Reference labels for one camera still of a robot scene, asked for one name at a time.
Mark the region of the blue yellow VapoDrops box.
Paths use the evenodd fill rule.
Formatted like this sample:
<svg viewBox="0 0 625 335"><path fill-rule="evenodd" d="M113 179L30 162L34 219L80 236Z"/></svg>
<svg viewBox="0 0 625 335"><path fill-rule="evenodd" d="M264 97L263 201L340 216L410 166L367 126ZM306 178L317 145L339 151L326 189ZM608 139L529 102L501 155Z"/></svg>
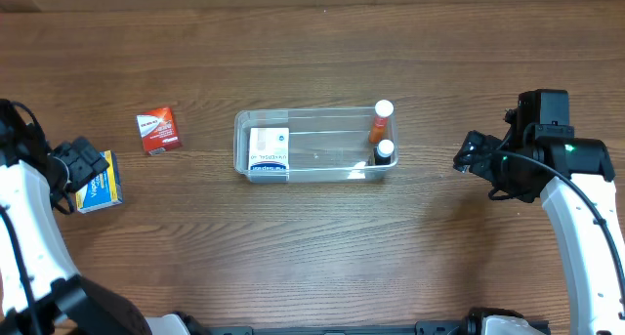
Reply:
<svg viewBox="0 0 625 335"><path fill-rule="evenodd" d="M109 164L108 168L75 194L77 210L82 214L123 203L116 155L106 150L101 156Z"/></svg>

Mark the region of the red medicine box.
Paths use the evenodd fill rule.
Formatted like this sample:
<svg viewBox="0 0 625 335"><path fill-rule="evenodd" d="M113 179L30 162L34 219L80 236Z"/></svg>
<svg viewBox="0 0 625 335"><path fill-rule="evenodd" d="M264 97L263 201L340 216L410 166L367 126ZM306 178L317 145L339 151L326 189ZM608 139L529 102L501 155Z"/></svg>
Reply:
<svg viewBox="0 0 625 335"><path fill-rule="evenodd" d="M138 114L136 120L145 153L156 155L182 146L169 106Z"/></svg>

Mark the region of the dark bottle white cap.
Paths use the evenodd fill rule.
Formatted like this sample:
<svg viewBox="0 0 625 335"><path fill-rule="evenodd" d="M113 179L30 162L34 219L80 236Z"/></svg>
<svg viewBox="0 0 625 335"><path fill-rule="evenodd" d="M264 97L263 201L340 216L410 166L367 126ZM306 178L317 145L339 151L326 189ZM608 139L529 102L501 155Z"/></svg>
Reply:
<svg viewBox="0 0 625 335"><path fill-rule="evenodd" d="M390 140L382 140L373 151L373 163L375 165L388 165L395 151L395 144Z"/></svg>

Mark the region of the orange bottle white cap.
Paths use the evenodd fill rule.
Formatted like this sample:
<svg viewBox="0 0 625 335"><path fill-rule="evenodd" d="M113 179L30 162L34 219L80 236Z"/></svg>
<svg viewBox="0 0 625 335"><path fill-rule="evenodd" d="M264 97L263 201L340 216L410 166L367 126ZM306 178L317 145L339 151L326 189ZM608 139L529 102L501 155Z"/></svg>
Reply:
<svg viewBox="0 0 625 335"><path fill-rule="evenodd" d="M380 100L374 105L375 114L368 137L370 144L377 144L382 141L387 123L394 111L393 103L388 100Z"/></svg>

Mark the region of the white Hansaplast plaster box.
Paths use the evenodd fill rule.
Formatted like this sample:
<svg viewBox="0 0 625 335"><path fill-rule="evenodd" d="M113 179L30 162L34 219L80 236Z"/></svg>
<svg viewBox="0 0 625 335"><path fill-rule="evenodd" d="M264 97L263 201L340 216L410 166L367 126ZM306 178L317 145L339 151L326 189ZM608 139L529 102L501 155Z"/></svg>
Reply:
<svg viewBox="0 0 625 335"><path fill-rule="evenodd" d="M251 128L248 179L252 183L286 183L289 178L288 128Z"/></svg>

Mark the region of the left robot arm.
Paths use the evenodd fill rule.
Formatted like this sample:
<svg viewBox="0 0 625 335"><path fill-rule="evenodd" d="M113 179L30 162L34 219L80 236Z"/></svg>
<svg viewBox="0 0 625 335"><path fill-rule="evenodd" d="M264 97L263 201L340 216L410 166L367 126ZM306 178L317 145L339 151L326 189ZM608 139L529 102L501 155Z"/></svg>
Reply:
<svg viewBox="0 0 625 335"><path fill-rule="evenodd" d="M110 165L83 137L51 147L27 106L1 102L1 331L52 334L66 320L88 335L185 335L181 314L146 317L128 299L82 275L55 219L72 195Z"/></svg>

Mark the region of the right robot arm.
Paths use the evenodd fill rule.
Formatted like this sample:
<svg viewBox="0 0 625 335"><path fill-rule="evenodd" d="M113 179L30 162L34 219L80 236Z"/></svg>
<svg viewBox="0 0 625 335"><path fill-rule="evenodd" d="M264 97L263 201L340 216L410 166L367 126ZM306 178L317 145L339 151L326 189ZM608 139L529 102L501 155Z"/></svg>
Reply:
<svg viewBox="0 0 625 335"><path fill-rule="evenodd" d="M519 95L503 139L467 134L456 170L491 183L491 200L538 200L555 232L573 334L624 331L624 238L606 145L578 138L565 90Z"/></svg>

